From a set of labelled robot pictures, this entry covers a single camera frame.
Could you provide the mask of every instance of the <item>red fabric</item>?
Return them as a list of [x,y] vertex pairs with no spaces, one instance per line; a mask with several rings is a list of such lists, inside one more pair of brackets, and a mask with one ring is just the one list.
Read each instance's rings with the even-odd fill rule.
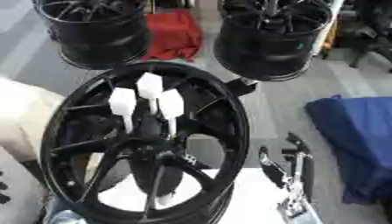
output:
[[152,34],[152,47],[144,60],[192,60],[200,49],[201,30],[187,10],[149,14],[147,24]]

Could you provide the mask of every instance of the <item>white plastic cap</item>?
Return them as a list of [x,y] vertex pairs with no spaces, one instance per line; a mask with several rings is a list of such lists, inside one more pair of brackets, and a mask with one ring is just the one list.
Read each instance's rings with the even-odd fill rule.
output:
[[184,114],[184,99],[177,89],[165,91],[159,96],[159,107],[166,120],[170,120]]
[[153,73],[144,73],[137,82],[137,90],[144,99],[157,99],[164,92],[162,77]]
[[114,115],[132,116],[137,105],[135,90],[117,87],[108,99],[108,103]]

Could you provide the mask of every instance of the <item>blue cloth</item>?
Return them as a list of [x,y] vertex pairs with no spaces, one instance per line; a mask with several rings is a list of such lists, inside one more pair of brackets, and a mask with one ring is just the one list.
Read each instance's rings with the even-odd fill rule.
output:
[[392,97],[335,96],[305,109],[333,148],[346,186],[343,201],[392,198]]

